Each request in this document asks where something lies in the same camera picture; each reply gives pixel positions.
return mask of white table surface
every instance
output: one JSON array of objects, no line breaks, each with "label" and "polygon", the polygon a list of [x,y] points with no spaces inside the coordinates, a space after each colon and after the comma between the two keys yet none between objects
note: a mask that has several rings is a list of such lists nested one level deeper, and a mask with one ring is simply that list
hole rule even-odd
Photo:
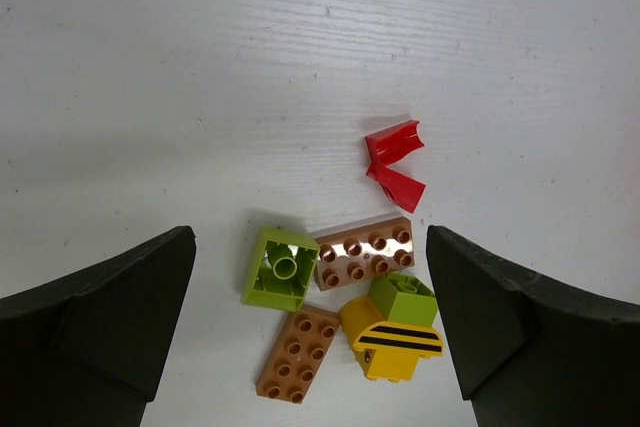
[{"label": "white table surface", "polygon": [[239,301],[256,231],[393,212],[362,136],[411,116],[418,276],[438,223],[640,302],[639,25],[639,0],[0,0],[0,297],[189,224],[145,427],[475,425],[449,355],[368,382],[342,335],[303,405],[257,397],[283,314]]}]

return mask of green brick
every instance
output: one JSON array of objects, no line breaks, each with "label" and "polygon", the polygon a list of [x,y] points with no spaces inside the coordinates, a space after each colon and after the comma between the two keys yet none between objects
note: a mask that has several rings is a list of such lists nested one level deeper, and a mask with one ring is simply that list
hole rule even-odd
[{"label": "green brick", "polygon": [[242,303],[289,312],[300,309],[319,250],[313,237],[263,227],[251,257]]},{"label": "green brick", "polygon": [[410,275],[392,273],[376,278],[369,298],[392,322],[431,327],[438,313],[435,294]]}]

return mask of lego duplo brick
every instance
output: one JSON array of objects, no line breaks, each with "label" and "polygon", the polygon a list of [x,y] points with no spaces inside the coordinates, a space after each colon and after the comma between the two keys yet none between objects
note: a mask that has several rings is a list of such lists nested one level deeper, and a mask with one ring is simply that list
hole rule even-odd
[{"label": "lego duplo brick", "polygon": [[368,295],[384,318],[392,322],[431,327],[438,313],[435,294],[410,275],[378,277]]},{"label": "lego duplo brick", "polygon": [[318,251],[313,237],[263,227],[251,258],[242,303],[298,310],[307,295]]},{"label": "lego duplo brick", "polygon": [[386,320],[368,296],[348,302],[340,318],[353,355],[369,380],[411,380],[421,358],[442,355],[442,337],[435,329]]},{"label": "lego duplo brick", "polygon": [[418,120],[409,120],[367,135],[364,139],[372,163],[391,165],[424,147],[418,137]]},{"label": "lego duplo brick", "polygon": [[381,164],[371,164],[367,171],[367,177],[380,184],[391,202],[411,214],[416,211],[422,194],[427,188],[422,182]]},{"label": "lego duplo brick", "polygon": [[414,263],[411,221],[404,217],[325,235],[316,242],[320,290],[362,282]]},{"label": "lego duplo brick", "polygon": [[256,382],[257,394],[301,403],[339,328],[338,314],[317,307],[289,314]]}]

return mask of black stripe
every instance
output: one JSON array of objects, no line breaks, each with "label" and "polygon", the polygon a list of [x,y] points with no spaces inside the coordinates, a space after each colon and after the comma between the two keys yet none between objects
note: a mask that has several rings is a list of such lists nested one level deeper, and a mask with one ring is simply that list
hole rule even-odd
[{"label": "black stripe", "polygon": [[382,332],[383,334],[406,335],[407,337],[417,337],[418,339],[440,340],[438,336],[432,332],[419,332],[417,330],[399,329],[397,327],[387,327],[379,325],[371,329],[372,332]]},{"label": "black stripe", "polygon": [[402,340],[378,339],[377,337],[360,337],[359,342],[373,345],[388,345],[389,347],[401,347],[404,349],[442,352],[442,347],[438,345],[416,344],[415,342],[403,342]]}]

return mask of building block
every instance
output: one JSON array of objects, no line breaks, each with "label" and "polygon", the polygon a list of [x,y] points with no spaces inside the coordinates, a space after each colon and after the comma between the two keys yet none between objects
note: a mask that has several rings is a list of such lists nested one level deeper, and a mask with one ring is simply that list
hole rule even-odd
[{"label": "building block", "polygon": [[427,188],[422,182],[380,164],[371,164],[367,170],[367,177],[380,184],[391,202],[411,214],[416,211]]},{"label": "building block", "polygon": [[290,312],[300,309],[318,252],[313,237],[263,227],[251,258],[242,303]]},{"label": "building block", "polygon": [[317,307],[289,314],[256,382],[257,394],[301,403],[339,328],[338,314]]},{"label": "building block", "polygon": [[435,294],[410,275],[392,273],[378,277],[367,295],[382,316],[392,322],[431,327],[438,313]]},{"label": "building block", "polygon": [[371,158],[367,177],[380,184],[391,202],[410,213],[415,212],[426,185],[388,166],[424,147],[418,137],[418,124],[417,120],[410,120],[365,137]]},{"label": "building block", "polygon": [[395,164],[414,150],[424,147],[418,137],[419,123],[418,120],[409,120],[367,135],[364,139],[371,162],[382,165]]},{"label": "building block", "polygon": [[322,291],[414,264],[411,222],[404,217],[318,237],[316,242],[320,246],[316,281]]},{"label": "building block", "polygon": [[368,296],[348,302],[340,319],[368,380],[411,380],[420,359],[442,356],[442,337],[435,329],[388,321]]}]

